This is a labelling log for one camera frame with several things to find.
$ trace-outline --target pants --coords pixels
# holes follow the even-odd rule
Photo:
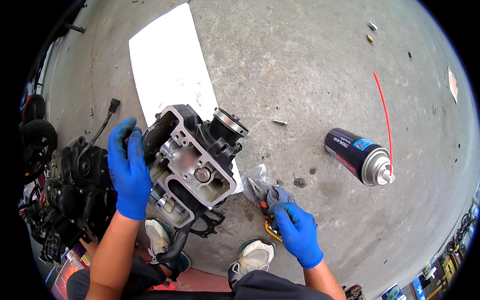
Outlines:
[[[69,300],[85,299],[90,286],[90,270],[73,273],[67,282]],[[332,300],[322,292],[304,285],[295,284],[265,271],[256,270],[239,280],[231,292],[184,292],[149,291],[152,286],[162,284],[167,277],[158,265],[146,264],[141,257],[134,257],[122,299],[135,300],[255,300],[255,299],[320,299]]]

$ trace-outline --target shoe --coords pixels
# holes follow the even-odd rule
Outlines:
[[[173,239],[173,231],[159,219],[145,220],[145,231],[150,239],[148,254],[152,256],[152,261],[149,264],[158,264],[156,255],[167,251]]]
[[[251,238],[244,242],[240,247],[239,259],[228,266],[230,287],[251,271],[268,271],[275,251],[275,244],[265,239]]]
[[[173,240],[173,231],[159,219],[145,220],[145,231],[150,238],[148,253],[152,256],[152,260],[149,264],[159,264],[156,261],[156,255],[168,250],[170,241]],[[174,260],[162,265],[172,271],[172,275],[169,278],[172,281],[177,281],[180,273],[187,271],[190,268],[190,264],[190,258],[182,251]]]

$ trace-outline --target aerosol can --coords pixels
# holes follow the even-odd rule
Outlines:
[[[369,139],[342,128],[330,130],[325,149],[368,187],[392,183],[390,153]]]

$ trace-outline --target concrete floor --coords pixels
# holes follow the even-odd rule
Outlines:
[[[99,146],[107,147],[109,132],[128,116],[146,128],[128,40],[171,10],[170,2],[87,0],[74,23],[85,34],[59,40],[47,68],[43,93],[59,147],[84,130],[92,137],[112,97],[121,107]],[[319,244],[341,285],[363,284],[369,299],[395,282],[405,286],[447,238],[480,177],[474,99],[440,28],[412,0],[194,0],[190,7],[218,103],[250,130],[240,173],[265,163],[269,180],[281,179],[315,215]],[[458,81],[458,105],[447,66]],[[388,147],[373,71],[390,115],[396,181],[367,188],[324,150],[323,137],[339,126]],[[296,177],[307,186],[295,187]],[[218,234],[190,235],[185,252],[193,267],[225,275],[242,241],[267,234],[260,210],[242,194],[219,210],[227,218]],[[270,271],[302,283],[296,259],[277,249]]]

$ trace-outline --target hand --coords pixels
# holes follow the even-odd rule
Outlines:
[[[108,170],[114,188],[118,192],[117,210],[122,216],[133,220],[145,218],[145,209],[150,197],[150,174],[144,160],[142,130],[135,127],[137,119],[128,118],[120,123],[108,137]],[[128,131],[127,152],[122,147]]]
[[[311,214],[292,202],[276,203],[268,213],[275,216],[272,229],[280,229],[285,248],[303,268],[311,269],[323,260],[324,254],[317,242],[317,226]]]

